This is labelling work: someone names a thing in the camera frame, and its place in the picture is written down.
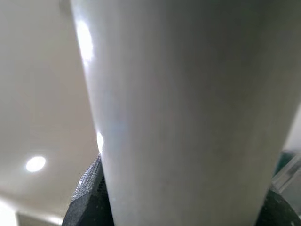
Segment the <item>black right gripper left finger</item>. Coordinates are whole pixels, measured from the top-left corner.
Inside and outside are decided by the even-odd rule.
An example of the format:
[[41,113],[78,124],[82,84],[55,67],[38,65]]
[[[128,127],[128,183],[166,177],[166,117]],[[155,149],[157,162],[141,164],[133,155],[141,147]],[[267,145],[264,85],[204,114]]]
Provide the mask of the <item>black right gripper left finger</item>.
[[100,155],[81,176],[62,225],[114,225]]

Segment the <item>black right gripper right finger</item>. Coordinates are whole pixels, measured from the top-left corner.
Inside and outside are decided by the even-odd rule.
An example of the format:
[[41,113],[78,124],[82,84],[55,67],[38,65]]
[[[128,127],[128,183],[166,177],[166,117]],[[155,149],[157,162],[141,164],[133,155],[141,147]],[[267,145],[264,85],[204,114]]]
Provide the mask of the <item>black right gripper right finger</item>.
[[300,218],[291,205],[270,189],[257,219],[257,226],[299,226]]

